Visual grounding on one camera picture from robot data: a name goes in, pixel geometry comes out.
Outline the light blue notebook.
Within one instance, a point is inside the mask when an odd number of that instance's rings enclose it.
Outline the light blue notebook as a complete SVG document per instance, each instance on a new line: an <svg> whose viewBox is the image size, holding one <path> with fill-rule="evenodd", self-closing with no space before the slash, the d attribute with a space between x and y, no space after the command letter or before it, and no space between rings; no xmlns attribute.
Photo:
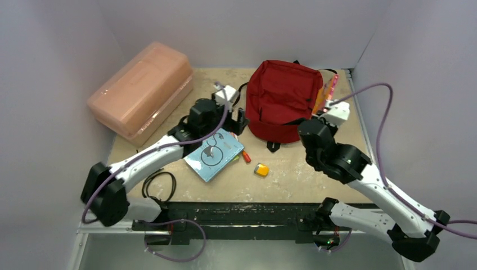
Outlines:
<svg viewBox="0 0 477 270"><path fill-rule="evenodd" d="M234 133L219 129L187 155L186 164L204 181L210 182L226 165L241 154L244 146Z"/></svg>

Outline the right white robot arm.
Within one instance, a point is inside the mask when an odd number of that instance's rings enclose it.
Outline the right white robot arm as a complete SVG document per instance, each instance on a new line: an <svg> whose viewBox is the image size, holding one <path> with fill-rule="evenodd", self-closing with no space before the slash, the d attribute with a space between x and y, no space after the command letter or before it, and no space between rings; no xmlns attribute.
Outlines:
<svg viewBox="0 0 477 270"><path fill-rule="evenodd" d="M303 121L298 125L298 135L308 165L365 195L381 210L375 213L327 197L316 212L321 228L347 227L365 232L391 244L399 255L414 262L422 262L436 252L440 226L448 224L449 214L422 206L393 187L360 149L335 142L329 126L322 121Z"/></svg>

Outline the orange booklet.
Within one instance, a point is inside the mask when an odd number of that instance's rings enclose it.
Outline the orange booklet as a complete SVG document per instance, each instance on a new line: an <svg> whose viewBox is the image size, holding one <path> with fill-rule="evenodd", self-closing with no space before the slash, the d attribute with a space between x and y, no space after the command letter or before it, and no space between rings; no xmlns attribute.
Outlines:
<svg viewBox="0 0 477 270"><path fill-rule="evenodd" d="M332 100L338 80L339 76L334 74L318 91L318 95L312 109L312 114L318 115L319 113L324 113L327 111L326 104L328 101Z"/></svg>

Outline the red backpack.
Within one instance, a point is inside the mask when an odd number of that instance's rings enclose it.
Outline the red backpack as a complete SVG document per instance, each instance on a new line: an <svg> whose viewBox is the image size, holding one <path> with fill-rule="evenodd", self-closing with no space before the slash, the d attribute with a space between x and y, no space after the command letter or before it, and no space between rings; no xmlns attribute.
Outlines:
<svg viewBox="0 0 477 270"><path fill-rule="evenodd" d="M323 86L321 72L298 61L263 61L238 89L246 92L245 117L251 133L266 141L270 152L299 141L298 126L312 117Z"/></svg>

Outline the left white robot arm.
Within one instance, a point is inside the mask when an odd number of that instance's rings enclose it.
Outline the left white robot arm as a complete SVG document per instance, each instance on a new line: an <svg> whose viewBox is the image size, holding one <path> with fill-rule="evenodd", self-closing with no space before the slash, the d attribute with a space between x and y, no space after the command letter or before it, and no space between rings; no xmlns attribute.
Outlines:
<svg viewBox="0 0 477 270"><path fill-rule="evenodd" d="M132 219L146 222L153 230L163 229L168 215L159 201L150 197L129 199L128 192L152 173L198 149L219 129L240 135L249 121L244 109L238 109L236 119L233 112L227 101L198 99L157 143L118 163L93 165L80 196L85 204L82 223L100 222L110 227Z"/></svg>

